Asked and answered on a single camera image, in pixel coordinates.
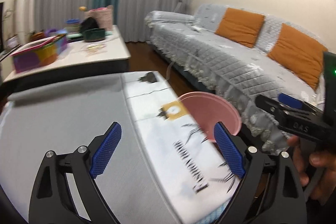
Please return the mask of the right hand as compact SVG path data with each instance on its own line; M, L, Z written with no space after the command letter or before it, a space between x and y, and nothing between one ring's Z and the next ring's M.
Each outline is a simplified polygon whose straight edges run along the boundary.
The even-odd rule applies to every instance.
M293 163L299 172L299 178L302 186L307 186L309 177L306 174L308 166L324 169L324 173L319 179L310 194L313 200L318 200L322 205L327 203L331 194L335 190L335 154L329 151L317 151L311 153L309 157L304 157L300 149L299 137L292 136L287 140L290 147L294 148Z

